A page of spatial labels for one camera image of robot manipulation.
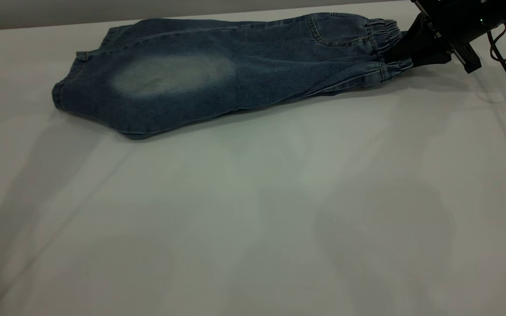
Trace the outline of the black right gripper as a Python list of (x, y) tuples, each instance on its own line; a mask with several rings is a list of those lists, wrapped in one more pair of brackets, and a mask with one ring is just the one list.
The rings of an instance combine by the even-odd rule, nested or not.
[(481, 67), (470, 42), (506, 22), (506, 0), (414, 0), (409, 30), (384, 53), (386, 63), (410, 58), (413, 67), (446, 64), (452, 50), (467, 73)]

